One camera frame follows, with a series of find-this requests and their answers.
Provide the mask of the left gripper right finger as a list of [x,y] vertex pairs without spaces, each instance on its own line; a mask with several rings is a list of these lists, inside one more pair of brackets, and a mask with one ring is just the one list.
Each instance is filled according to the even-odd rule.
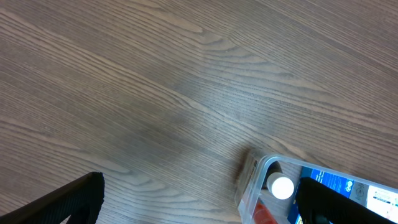
[[394,224],[309,177],[300,179],[295,200],[304,224]]

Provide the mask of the white bandage box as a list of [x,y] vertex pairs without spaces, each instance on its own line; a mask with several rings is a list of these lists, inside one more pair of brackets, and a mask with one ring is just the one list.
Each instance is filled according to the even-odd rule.
[[397,193],[355,182],[349,198],[372,212],[397,223]]

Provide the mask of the black bottle white cap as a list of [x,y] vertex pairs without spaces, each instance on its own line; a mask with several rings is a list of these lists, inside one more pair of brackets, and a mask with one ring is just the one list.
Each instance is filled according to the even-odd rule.
[[292,196],[294,188],[294,183],[282,172],[279,162],[273,162],[267,170],[262,189],[279,200],[285,200]]

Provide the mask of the orange bottle white cap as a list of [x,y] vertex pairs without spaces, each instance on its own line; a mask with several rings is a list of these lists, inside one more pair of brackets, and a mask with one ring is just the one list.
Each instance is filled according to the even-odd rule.
[[277,224],[276,219],[260,199],[254,208],[253,220],[255,224]]

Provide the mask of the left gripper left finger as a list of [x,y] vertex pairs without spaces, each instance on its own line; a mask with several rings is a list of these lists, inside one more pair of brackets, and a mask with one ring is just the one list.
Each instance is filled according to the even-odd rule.
[[95,224],[104,202],[104,177],[90,172],[59,189],[1,216],[1,223]]

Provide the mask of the blue lozenge box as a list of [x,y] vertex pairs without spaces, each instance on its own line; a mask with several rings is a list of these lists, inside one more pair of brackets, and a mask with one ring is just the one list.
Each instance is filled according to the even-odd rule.
[[[302,168],[301,177],[310,177],[347,198],[350,197],[355,184],[351,179],[309,167]],[[296,200],[293,201],[287,220],[290,224],[303,223],[301,216],[299,215]]]

